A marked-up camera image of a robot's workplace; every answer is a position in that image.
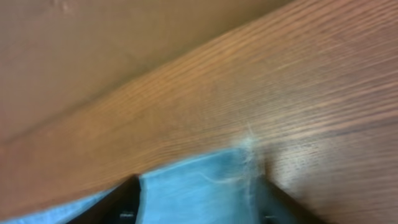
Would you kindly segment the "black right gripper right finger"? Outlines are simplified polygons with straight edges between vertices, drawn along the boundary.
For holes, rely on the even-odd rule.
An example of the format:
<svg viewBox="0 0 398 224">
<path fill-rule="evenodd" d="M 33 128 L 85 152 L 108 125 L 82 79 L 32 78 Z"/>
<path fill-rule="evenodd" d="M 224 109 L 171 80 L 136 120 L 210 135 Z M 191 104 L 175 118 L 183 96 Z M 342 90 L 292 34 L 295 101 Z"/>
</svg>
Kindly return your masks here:
<svg viewBox="0 0 398 224">
<path fill-rule="evenodd" d="M 326 224 L 265 177 L 257 181 L 256 203 L 262 224 Z"/>
</svg>

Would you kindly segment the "light blue denim jeans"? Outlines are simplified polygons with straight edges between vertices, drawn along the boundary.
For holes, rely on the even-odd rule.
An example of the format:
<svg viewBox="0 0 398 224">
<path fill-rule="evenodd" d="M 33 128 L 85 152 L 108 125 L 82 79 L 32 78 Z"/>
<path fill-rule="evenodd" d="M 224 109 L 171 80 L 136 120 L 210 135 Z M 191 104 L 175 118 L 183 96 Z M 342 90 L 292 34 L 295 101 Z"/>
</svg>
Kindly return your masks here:
<svg viewBox="0 0 398 224">
<path fill-rule="evenodd" d="M 200 154 L 138 175 L 141 194 L 135 224 L 259 223 L 255 203 L 256 159 L 254 141 L 247 139 L 232 148 Z M 115 188 L 11 218 L 5 224 L 67 223 Z"/>
</svg>

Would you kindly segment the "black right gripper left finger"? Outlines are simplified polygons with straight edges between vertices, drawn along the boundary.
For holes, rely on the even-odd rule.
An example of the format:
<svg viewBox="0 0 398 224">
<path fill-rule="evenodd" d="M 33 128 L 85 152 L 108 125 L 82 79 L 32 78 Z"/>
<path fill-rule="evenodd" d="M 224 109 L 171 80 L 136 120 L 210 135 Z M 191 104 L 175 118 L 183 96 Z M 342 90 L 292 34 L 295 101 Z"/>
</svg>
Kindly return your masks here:
<svg viewBox="0 0 398 224">
<path fill-rule="evenodd" d="M 67 224 L 135 224 L 140 194 L 139 176 L 133 175 Z"/>
</svg>

